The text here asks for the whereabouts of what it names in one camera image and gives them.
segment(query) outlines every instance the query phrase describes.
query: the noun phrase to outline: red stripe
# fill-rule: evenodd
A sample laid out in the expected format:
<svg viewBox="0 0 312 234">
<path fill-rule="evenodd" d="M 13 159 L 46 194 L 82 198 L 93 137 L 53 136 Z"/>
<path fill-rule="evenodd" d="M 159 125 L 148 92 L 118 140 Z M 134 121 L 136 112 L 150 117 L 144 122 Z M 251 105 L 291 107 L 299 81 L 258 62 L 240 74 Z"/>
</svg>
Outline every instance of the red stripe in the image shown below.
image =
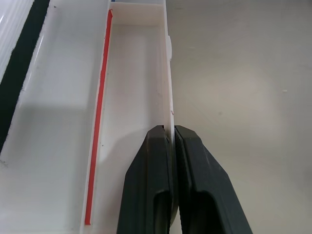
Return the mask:
<svg viewBox="0 0 312 234">
<path fill-rule="evenodd" d="M 92 198 L 93 198 L 94 179 L 95 179 L 97 153 L 98 153 L 98 135 L 99 135 L 99 126 L 100 126 L 100 121 L 101 121 L 101 113 L 102 113 L 104 82 L 105 82 L 105 75 L 106 75 L 106 65 L 107 65 L 109 38 L 111 34 L 112 18 L 113 18 L 112 10 L 109 10 L 108 17 L 107 17 L 106 37 L 105 37 L 105 43 L 104 43 L 103 64 L 102 64 L 98 97 L 97 97 L 96 121 L 94 123 L 94 136 L 93 136 L 93 145 L 92 145 L 92 153 L 91 153 L 91 166 L 90 166 L 89 185 L 88 185 L 87 207 L 86 207 L 86 216 L 84 220 L 85 225 L 91 224 L 90 220 L 91 220 Z"/>
</svg>

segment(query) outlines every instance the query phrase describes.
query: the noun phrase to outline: white surface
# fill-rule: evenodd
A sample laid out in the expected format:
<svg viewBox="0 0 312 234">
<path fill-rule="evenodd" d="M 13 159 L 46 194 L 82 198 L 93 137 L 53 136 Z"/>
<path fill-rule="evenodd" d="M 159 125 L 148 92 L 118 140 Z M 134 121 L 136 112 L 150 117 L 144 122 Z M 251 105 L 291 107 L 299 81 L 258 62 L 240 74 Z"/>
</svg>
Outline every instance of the white surface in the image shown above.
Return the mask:
<svg viewBox="0 0 312 234">
<path fill-rule="evenodd" d="M 34 0 L 0 0 L 0 83 Z"/>
<path fill-rule="evenodd" d="M 50 3 L 0 156 L 0 233 L 79 231 L 107 5 Z"/>
<path fill-rule="evenodd" d="M 170 103 L 165 98 L 171 92 L 168 73 L 164 73 L 169 59 L 162 6 L 112 3 L 111 7 L 113 27 L 92 233 L 116 233 L 124 177 L 147 131 L 165 123 L 169 123 L 168 127 L 165 124 L 168 133 L 173 129 L 171 111 L 164 104 Z M 152 21 L 157 24 L 151 26 L 150 19 L 155 15 Z"/>
<path fill-rule="evenodd" d="M 228 172 L 254 234 L 311 234 L 311 1 L 167 4 L 175 123 Z"/>
</svg>

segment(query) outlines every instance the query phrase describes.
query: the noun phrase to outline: white plastic container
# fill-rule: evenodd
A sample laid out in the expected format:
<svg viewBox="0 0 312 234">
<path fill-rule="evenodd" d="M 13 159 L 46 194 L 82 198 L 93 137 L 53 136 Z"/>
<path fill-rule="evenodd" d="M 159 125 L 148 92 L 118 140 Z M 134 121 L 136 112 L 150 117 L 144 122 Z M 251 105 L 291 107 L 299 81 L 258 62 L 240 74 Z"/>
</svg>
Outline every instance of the white plastic container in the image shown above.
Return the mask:
<svg viewBox="0 0 312 234">
<path fill-rule="evenodd" d="M 113 11 L 91 225 L 99 74 Z M 173 140 L 166 6 L 52 0 L 0 155 L 0 233 L 116 233 L 124 176 L 147 131 Z"/>
</svg>

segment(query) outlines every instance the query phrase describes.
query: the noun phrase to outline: black stripe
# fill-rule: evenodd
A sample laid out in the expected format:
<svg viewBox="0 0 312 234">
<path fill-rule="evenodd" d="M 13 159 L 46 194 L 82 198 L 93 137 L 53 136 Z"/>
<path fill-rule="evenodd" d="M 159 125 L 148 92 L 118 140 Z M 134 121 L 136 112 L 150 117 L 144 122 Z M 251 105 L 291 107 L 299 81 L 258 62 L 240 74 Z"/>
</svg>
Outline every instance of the black stripe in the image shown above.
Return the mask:
<svg viewBox="0 0 312 234">
<path fill-rule="evenodd" d="M 28 71 L 50 0 L 35 0 L 0 84 L 0 152 Z"/>
</svg>

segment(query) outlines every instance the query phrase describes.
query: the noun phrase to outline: red marking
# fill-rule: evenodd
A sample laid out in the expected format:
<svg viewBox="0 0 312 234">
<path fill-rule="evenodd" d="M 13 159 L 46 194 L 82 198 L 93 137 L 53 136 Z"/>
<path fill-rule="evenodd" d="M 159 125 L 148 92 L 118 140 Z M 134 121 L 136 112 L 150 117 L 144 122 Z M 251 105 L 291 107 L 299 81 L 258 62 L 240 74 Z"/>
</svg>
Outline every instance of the red marking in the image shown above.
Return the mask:
<svg viewBox="0 0 312 234">
<path fill-rule="evenodd" d="M 99 135 L 99 126 L 100 126 L 100 121 L 101 121 L 101 113 L 102 113 L 104 82 L 105 82 L 105 75 L 106 75 L 106 65 L 107 65 L 107 57 L 108 57 L 109 38 L 111 34 L 112 18 L 113 18 L 112 10 L 109 10 L 108 17 L 107 17 L 106 36 L 105 36 L 104 52 L 103 52 L 103 64 L 102 64 L 98 97 L 97 97 L 96 121 L 94 123 L 94 135 L 93 135 L 93 145 L 92 145 L 92 153 L 91 153 L 91 166 L 90 166 L 89 185 L 88 185 L 87 207 L 86 207 L 86 216 L 84 220 L 85 225 L 91 224 L 90 220 L 91 220 L 92 198 L 93 198 L 94 179 L 95 179 L 97 153 L 98 153 L 98 135 Z"/>
</svg>

